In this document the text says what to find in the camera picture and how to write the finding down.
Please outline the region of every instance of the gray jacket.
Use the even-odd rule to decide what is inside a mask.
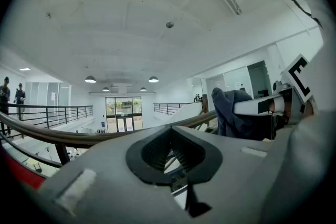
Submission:
[[[223,92],[220,88],[215,88],[211,97],[218,118],[219,135],[251,140],[270,138],[270,116],[244,116],[233,113],[235,103],[252,99],[248,93],[238,90]]]

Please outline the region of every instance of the wooden handrail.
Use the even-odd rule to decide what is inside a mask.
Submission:
[[[195,116],[193,118],[170,123],[170,126],[178,125],[193,128],[202,123],[208,122],[216,117],[216,112],[211,111],[202,115]],[[133,134],[142,130],[128,131],[123,133],[103,133],[97,135],[93,134],[81,134],[81,133],[71,133],[62,132],[52,129],[39,128],[37,126],[25,124],[13,117],[7,116],[6,114],[0,112],[0,121],[16,130],[20,134],[30,136],[32,138],[62,146],[79,147],[79,148],[90,148],[91,146],[98,144],[102,141],[114,139],[121,136],[126,136]]]

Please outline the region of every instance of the white tape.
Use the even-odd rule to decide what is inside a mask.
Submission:
[[[273,98],[274,101],[274,113],[280,112],[283,113],[285,111],[285,101],[282,96]]]

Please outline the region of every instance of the red object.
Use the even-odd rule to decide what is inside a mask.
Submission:
[[[34,189],[38,189],[46,180],[44,177],[32,172],[27,167],[12,158],[3,148],[1,149],[2,156],[12,172],[16,180],[30,185]]]

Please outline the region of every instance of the window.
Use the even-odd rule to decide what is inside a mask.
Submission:
[[[115,98],[109,98],[106,97],[106,116],[108,115],[115,115],[115,107],[116,107],[116,103],[115,103]]]
[[[141,97],[132,97],[133,113],[141,113]]]
[[[132,97],[115,99],[116,114],[132,114]]]
[[[108,132],[143,129],[141,111],[141,97],[106,97]]]

